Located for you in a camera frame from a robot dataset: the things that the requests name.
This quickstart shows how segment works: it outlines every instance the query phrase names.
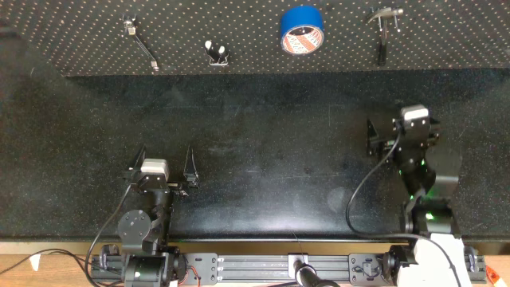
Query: blue tape roll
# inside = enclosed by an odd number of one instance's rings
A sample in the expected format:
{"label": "blue tape roll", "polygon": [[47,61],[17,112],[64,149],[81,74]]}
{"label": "blue tape roll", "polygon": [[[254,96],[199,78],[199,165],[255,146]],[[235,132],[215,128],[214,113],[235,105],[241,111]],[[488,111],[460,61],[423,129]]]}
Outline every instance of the blue tape roll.
{"label": "blue tape roll", "polygon": [[292,8],[280,23],[281,47],[292,55],[311,53],[324,42],[322,15],[314,7]]}

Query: black tabletop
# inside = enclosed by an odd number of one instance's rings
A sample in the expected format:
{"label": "black tabletop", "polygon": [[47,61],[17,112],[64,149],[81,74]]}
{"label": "black tabletop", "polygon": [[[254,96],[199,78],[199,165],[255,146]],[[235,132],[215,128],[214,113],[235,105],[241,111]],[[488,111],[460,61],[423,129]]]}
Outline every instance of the black tabletop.
{"label": "black tabletop", "polygon": [[[0,106],[0,236],[88,240],[124,192],[145,143],[180,179],[188,145],[202,188],[175,202],[172,240],[354,240],[347,200],[376,164],[366,119],[424,104],[462,157],[453,209],[466,237],[510,238],[507,69],[175,77],[13,75]],[[406,191],[392,165],[351,213],[398,229]],[[123,212],[143,201],[131,194]],[[104,232],[116,236],[116,223]]]}

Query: perforated board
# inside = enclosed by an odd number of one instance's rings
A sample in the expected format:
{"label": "perforated board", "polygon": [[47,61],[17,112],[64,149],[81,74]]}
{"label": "perforated board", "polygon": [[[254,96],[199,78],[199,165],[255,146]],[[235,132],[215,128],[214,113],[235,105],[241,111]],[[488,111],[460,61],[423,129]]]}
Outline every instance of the perforated board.
{"label": "perforated board", "polygon": [[[321,11],[325,41],[296,57],[281,48],[280,19],[299,5]],[[379,27],[365,18],[385,6],[404,15],[401,33],[390,22],[386,66],[378,67]],[[510,67],[505,0],[0,0],[0,17],[64,76],[152,74],[142,50],[123,37],[124,13],[137,15],[159,74]],[[228,67],[208,65],[206,40],[227,46]]]}

